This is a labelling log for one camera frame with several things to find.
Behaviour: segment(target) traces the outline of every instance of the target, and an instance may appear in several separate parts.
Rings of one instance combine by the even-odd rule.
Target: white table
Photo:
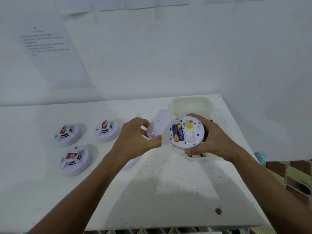
[[[234,140],[253,155],[222,97],[204,95],[220,109]],[[115,139],[103,143],[93,128],[104,118],[149,121],[173,98],[104,101],[0,108],[0,232],[24,232],[35,225],[99,164]],[[75,144],[53,144],[55,130],[81,123]],[[58,161],[67,149],[86,145],[91,165],[66,177]],[[220,207],[222,214],[215,209]],[[93,214],[87,230],[177,226],[256,226],[269,222],[234,166],[220,158],[189,162],[170,144],[144,154],[119,172]]]

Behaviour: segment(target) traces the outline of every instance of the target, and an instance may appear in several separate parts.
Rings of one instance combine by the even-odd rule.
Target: finger
[[[142,128],[140,128],[140,130],[141,130],[141,134],[147,137],[146,130],[143,130]]]
[[[200,154],[200,153],[207,153],[207,145],[204,143],[201,143],[200,145],[197,145],[193,148],[190,149],[186,149],[184,151],[185,154],[187,155],[196,155],[196,154]]]
[[[150,125],[150,122],[146,119],[143,118],[135,118],[135,121],[140,125],[140,126],[145,126],[146,128]]]
[[[197,115],[197,114],[194,114],[194,113],[190,113],[190,114],[186,114],[187,116],[191,116],[191,117],[195,117],[197,118],[204,126],[206,126],[206,128],[209,130],[209,128],[211,128],[211,125],[213,124],[212,121],[209,121],[208,119],[200,116],[200,115]]]
[[[158,148],[161,146],[162,135],[156,136],[154,139],[147,140],[146,143],[149,149]]]

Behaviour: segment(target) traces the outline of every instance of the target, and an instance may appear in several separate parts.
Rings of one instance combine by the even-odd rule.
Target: stain
[[[221,215],[221,214],[222,214],[222,210],[221,210],[221,207],[219,207],[219,208],[216,208],[216,213],[217,213],[218,215]]]

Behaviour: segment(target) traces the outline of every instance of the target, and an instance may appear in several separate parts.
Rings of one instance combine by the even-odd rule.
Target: battery compartment
[[[173,145],[184,150],[200,144],[204,138],[205,130],[196,118],[183,116],[176,118],[171,124],[169,134]]]

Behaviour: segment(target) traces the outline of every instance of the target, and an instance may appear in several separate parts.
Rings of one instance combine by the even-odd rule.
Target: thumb
[[[156,136],[154,139],[148,141],[149,148],[158,148],[161,146],[162,135]]]
[[[207,152],[207,148],[204,143],[201,143],[193,148],[186,149],[184,151],[184,153],[187,155],[195,155],[195,154],[206,153],[206,152]]]

